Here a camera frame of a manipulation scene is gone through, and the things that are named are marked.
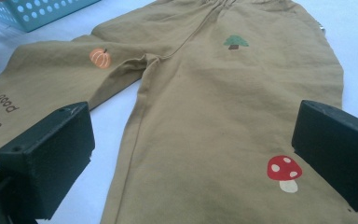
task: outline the pants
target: pants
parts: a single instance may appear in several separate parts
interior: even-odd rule
[[[301,100],[340,106],[342,69],[289,0],[160,0],[18,48],[0,75],[0,146],[139,78],[102,223],[358,223],[291,147]]]

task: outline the green tree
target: green tree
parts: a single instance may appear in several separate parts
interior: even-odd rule
[[[225,42],[224,45],[229,46],[228,49],[238,49],[241,46],[249,47],[248,42],[242,39],[242,37],[238,35],[231,35]]]

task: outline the orange pumpkin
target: orange pumpkin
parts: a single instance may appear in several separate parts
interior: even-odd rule
[[[112,63],[112,58],[107,49],[94,49],[89,54],[89,58],[99,68],[107,68]]]

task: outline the teal basket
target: teal basket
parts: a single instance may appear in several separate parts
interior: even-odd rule
[[[30,32],[100,0],[6,0],[0,22]]]

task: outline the khaki pants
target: khaki pants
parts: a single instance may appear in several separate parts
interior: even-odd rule
[[[301,100],[340,106],[342,69],[288,0],[157,1],[72,42],[18,48],[0,75],[0,146],[139,78],[102,223],[358,223],[291,147]]]

